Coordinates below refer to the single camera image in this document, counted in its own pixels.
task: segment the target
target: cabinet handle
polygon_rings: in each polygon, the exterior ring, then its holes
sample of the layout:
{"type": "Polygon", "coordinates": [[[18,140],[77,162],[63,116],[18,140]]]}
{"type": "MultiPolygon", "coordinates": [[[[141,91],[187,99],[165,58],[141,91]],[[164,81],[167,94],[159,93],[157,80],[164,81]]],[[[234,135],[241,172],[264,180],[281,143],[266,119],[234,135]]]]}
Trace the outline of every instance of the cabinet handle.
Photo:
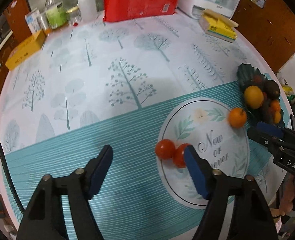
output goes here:
{"type": "MultiPolygon", "coordinates": [[[[286,39],[286,37],[284,37],[286,39]]],[[[291,45],[291,43],[286,39],[287,43],[289,43],[291,45]]]]}

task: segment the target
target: bottle with green label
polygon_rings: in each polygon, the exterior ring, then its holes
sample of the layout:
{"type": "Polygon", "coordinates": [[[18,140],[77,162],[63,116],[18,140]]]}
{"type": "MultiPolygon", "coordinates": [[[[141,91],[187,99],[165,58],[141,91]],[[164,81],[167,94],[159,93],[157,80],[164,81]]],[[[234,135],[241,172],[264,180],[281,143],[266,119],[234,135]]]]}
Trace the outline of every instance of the bottle with green label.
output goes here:
{"type": "Polygon", "coordinates": [[[67,23],[66,10],[61,0],[46,0],[44,11],[52,30],[67,23]]]}

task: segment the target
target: bowl of fruit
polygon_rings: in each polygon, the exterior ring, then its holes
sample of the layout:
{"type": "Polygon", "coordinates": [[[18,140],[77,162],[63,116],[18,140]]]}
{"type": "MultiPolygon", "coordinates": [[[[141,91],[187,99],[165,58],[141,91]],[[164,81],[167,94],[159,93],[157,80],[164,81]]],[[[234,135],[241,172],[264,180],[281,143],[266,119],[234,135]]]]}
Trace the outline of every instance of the bowl of fruit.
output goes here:
{"type": "Polygon", "coordinates": [[[269,80],[251,64],[241,64],[238,67],[237,77],[246,111],[252,121],[255,123],[263,121],[284,127],[279,85],[274,80],[269,80]]]}

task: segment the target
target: metal bolt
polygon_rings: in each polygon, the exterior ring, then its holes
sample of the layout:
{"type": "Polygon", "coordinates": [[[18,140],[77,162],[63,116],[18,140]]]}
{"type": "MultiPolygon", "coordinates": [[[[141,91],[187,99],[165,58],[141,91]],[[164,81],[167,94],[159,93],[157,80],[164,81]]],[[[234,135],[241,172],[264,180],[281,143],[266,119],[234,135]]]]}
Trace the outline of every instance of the metal bolt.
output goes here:
{"type": "Polygon", "coordinates": [[[254,181],[254,177],[252,175],[246,175],[245,179],[248,181],[254,181]]]}
{"type": "Polygon", "coordinates": [[[82,174],[84,172],[84,169],[83,168],[77,168],[76,170],[75,170],[75,173],[77,174],[77,175],[80,175],[80,174],[82,174]]]}
{"type": "Polygon", "coordinates": [[[51,177],[52,177],[52,176],[51,176],[50,174],[45,174],[45,175],[42,177],[42,179],[45,180],[45,181],[47,181],[47,180],[49,180],[51,177]]]}
{"type": "Polygon", "coordinates": [[[220,175],[222,175],[222,171],[219,170],[219,169],[213,169],[213,170],[212,170],[212,173],[213,173],[214,175],[216,175],[216,176],[220,176],[220,175]]]}

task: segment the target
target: red bag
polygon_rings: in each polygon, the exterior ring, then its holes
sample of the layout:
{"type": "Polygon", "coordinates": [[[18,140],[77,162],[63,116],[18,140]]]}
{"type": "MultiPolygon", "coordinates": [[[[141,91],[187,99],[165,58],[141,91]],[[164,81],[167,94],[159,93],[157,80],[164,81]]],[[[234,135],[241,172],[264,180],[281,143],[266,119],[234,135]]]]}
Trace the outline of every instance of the red bag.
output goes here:
{"type": "Polygon", "coordinates": [[[104,0],[106,22],[174,14],[178,0],[104,0]]]}

